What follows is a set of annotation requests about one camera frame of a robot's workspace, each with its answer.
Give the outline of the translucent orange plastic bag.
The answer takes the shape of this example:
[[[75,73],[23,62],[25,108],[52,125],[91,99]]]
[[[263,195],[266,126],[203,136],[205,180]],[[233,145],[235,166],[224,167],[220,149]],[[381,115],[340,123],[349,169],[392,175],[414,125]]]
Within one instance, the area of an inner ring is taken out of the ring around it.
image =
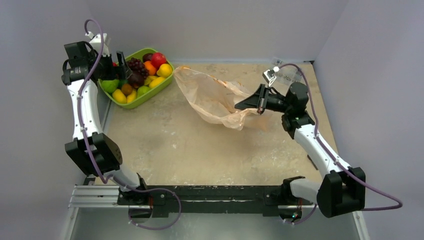
[[[272,123],[269,112],[260,115],[254,107],[235,108],[235,104],[253,94],[240,82],[222,81],[187,66],[177,67],[173,76],[190,106],[210,124],[238,131],[244,127],[267,131]]]

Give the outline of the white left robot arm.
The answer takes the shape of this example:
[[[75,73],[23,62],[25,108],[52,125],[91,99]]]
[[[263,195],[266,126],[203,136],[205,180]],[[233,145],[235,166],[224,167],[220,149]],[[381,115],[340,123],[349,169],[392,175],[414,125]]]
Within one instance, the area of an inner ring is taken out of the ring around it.
[[[72,140],[65,144],[65,152],[86,175],[103,181],[113,181],[122,192],[138,205],[146,203],[149,191],[142,177],[123,164],[118,145],[103,131],[98,111],[98,80],[127,79],[132,71],[118,51],[118,65],[111,55],[103,55],[88,42],[64,45],[68,59],[62,65],[62,81],[72,101],[74,117]]]

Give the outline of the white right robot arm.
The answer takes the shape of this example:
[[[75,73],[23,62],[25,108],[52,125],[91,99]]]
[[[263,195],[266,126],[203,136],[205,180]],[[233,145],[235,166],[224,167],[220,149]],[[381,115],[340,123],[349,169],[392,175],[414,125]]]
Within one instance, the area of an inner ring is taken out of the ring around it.
[[[322,182],[307,180],[303,176],[287,178],[281,186],[280,196],[288,204],[304,199],[316,204],[321,213],[332,218],[365,208],[365,172],[351,167],[340,158],[318,131],[318,121],[307,112],[309,89],[300,82],[290,85],[286,95],[273,93],[270,87],[260,84],[251,96],[235,104],[237,110],[253,110],[258,114],[270,110],[282,113],[283,129],[307,153],[322,176]]]

